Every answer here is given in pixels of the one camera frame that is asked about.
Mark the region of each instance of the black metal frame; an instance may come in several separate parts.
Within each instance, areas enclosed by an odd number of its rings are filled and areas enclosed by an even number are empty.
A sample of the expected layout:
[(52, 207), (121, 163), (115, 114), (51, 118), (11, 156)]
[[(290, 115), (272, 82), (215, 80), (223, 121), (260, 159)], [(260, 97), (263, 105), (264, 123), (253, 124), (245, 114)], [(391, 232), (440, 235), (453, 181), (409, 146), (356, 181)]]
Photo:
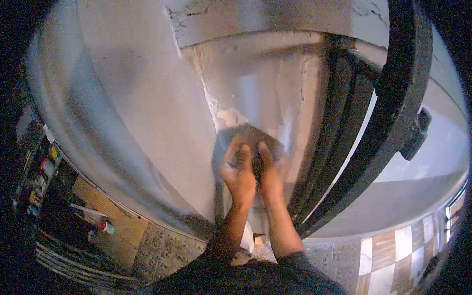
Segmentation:
[(328, 65), (328, 94), (320, 135), (313, 154), (306, 155), (312, 160), (307, 180), (298, 184), (288, 206), (295, 224), (301, 224), (311, 213), (313, 207), (305, 204), (316, 204), (322, 198), (343, 165), (367, 113), (373, 84), (380, 76), (380, 71), (372, 72), (365, 61), (345, 49), (332, 49)]
[[(327, 224), (359, 197), (410, 137), (430, 76), (431, 22), (415, 1), (390, 0), (388, 8), (388, 56), (376, 87), (377, 103), (338, 181), (303, 224), (294, 223), (302, 238)], [(303, 197), (308, 200), (304, 211), (311, 212), (316, 203), (310, 202), (312, 196)]]

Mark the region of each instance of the black bracket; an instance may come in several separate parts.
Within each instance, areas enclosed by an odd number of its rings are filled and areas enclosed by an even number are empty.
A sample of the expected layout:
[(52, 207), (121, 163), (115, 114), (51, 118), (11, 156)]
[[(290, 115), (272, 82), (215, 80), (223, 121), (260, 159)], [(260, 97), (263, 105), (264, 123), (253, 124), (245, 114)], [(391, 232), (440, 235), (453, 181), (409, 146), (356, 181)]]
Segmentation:
[(431, 114), (427, 109), (421, 108), (421, 112), (412, 122), (410, 136), (405, 145), (400, 149), (400, 153), (405, 160), (411, 161), (420, 150), (421, 145), (428, 137), (428, 126), (431, 123)]

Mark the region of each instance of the hand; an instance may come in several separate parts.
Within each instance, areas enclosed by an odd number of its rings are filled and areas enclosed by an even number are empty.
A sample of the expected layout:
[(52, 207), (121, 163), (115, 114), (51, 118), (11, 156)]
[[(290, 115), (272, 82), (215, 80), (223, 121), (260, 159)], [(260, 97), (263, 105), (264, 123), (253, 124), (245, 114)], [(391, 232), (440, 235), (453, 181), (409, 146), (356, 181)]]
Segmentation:
[(264, 170), (261, 176), (260, 193), (264, 199), (282, 198), (284, 191), (284, 179), (288, 168), (288, 158), (281, 152), (280, 160), (274, 163), (269, 149), (265, 142), (260, 142), (258, 152), (264, 163)]
[[(247, 144), (241, 144), (244, 139), (240, 135), (236, 135), (223, 156), (223, 161), (219, 167), (219, 176), (223, 178), (231, 198), (233, 205), (248, 206), (253, 203), (256, 195), (256, 178), (252, 170), (251, 149)], [(241, 149), (241, 160), (237, 168), (230, 166), (235, 153)]]

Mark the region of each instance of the person's right hand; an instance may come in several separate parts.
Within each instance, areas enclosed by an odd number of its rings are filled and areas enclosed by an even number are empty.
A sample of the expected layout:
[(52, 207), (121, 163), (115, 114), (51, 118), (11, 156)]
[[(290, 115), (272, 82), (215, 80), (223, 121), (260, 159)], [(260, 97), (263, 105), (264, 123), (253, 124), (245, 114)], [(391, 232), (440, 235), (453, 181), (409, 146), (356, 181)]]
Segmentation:
[(265, 144), (260, 142), (258, 152), (264, 163), (264, 169), (261, 176), (260, 193), (266, 200), (274, 198), (283, 199), (284, 179), (288, 168), (288, 157), (281, 153), (280, 160), (274, 163), (272, 155)]

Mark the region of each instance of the floor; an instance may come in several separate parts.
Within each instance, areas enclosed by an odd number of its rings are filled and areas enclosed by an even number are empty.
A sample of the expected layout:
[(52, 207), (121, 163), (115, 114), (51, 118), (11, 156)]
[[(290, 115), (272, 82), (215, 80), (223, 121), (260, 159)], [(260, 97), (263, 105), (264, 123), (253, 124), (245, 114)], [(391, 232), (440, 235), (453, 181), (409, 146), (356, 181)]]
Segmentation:
[[(310, 262), (349, 294), (410, 294), (440, 249), (440, 211), (404, 228), (363, 239), (305, 239)], [(203, 253), (204, 242), (153, 223), (144, 231), (132, 273), (146, 285)]]
[(113, 234), (97, 231), (93, 244), (115, 260), (122, 274), (130, 274), (149, 221), (121, 210), (81, 177), (77, 178), (72, 192), (87, 203), (87, 208), (107, 215), (114, 228)]

